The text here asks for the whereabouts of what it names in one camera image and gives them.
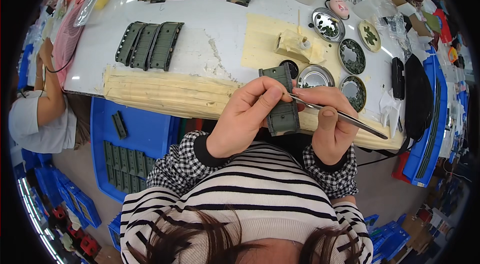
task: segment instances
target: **pink mesh basket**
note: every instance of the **pink mesh basket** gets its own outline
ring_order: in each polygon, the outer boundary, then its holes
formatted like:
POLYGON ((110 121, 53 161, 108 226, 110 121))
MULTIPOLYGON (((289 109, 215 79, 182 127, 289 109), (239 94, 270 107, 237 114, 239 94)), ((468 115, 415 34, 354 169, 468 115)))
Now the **pink mesh basket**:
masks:
POLYGON ((63 21, 58 29, 57 37, 53 43, 53 58, 55 60, 55 70, 62 70, 57 72, 58 81, 61 87, 65 83, 67 78, 68 66, 74 60, 75 47, 77 46, 78 39, 82 33, 84 26, 74 27, 74 22, 77 18, 82 4, 85 0, 80 0, 72 10, 63 18, 63 21))

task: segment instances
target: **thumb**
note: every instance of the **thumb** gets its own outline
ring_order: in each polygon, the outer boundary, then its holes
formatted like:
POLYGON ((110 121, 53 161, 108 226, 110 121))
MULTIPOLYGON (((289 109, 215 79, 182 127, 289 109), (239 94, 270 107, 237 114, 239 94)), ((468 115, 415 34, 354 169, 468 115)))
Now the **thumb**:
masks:
POLYGON ((335 108, 326 106, 318 111, 318 128, 317 132, 322 134, 322 140, 332 140, 335 138, 335 125, 339 114, 335 108))
POLYGON ((283 90, 279 86, 272 86, 245 112, 249 121, 260 124, 268 113, 272 111, 282 98, 283 90))

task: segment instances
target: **checkered sleeve cuff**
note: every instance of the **checkered sleeve cuff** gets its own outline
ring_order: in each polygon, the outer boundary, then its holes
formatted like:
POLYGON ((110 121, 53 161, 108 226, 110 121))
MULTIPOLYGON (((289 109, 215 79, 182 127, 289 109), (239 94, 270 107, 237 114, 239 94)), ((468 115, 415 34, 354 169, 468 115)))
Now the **checkered sleeve cuff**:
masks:
POLYGON ((335 165, 325 165, 315 155, 312 145, 303 151, 305 170, 316 180, 329 199, 341 198, 358 193, 353 179, 357 174, 357 160, 353 144, 335 165))
POLYGON ((201 148, 194 145, 201 145, 207 136, 206 132, 193 131, 185 134, 179 145, 171 145, 168 154, 157 159, 147 177, 147 187, 164 187, 182 196, 203 178, 217 171, 219 165, 207 166, 195 154, 201 148))

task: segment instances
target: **floor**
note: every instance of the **floor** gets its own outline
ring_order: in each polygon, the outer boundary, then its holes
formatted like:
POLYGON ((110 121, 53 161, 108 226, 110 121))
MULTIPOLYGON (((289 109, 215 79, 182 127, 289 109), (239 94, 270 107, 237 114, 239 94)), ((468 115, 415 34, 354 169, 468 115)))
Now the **floor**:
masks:
MULTIPOLYGON (((384 157, 379 153, 367 153, 358 148, 356 148, 356 155, 358 164, 384 157)), ((102 224, 98 229, 89 226, 87 232, 100 245, 112 245, 107 225, 121 211, 122 206, 103 194, 97 187, 90 145, 87 144, 76 151, 64 150, 60 154, 55 154, 53 162, 95 203, 102 224)), ((357 206, 364 217, 372 214, 380 216, 376 226, 397 220, 403 213, 416 212, 428 194, 425 188, 393 179, 391 173, 396 162, 397 158, 391 158, 358 168, 355 178, 359 189, 359 193, 355 195, 357 206)))

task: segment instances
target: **brown hair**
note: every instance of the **brown hair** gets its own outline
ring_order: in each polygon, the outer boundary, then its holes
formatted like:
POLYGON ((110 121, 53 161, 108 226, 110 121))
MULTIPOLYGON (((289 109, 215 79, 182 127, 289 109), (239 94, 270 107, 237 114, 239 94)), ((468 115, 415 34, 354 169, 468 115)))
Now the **brown hair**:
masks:
MULTIPOLYGON (((186 224, 180 227, 170 226, 166 230, 159 230, 157 227, 159 221, 167 218, 167 213, 164 213, 153 225, 150 238, 146 244, 146 255, 128 246, 128 250, 140 264, 171 264, 176 258, 178 258, 179 263, 182 263, 182 252, 191 248, 189 239, 201 234, 207 235, 208 239, 206 264, 235 264, 241 252, 265 247, 260 244, 241 243, 242 226, 234 210, 232 211, 237 217, 237 224, 235 224, 237 227, 233 239, 225 229, 226 224, 192 207, 185 207, 185 209, 196 211, 201 224, 186 224)), ((320 263, 330 263, 335 242, 340 235, 347 235, 350 240, 346 262, 360 263, 361 251, 357 252, 356 241, 353 240, 349 232, 346 229, 325 228, 317 229, 310 234, 300 251, 298 264, 313 263, 317 249, 321 251, 318 255, 320 263)))

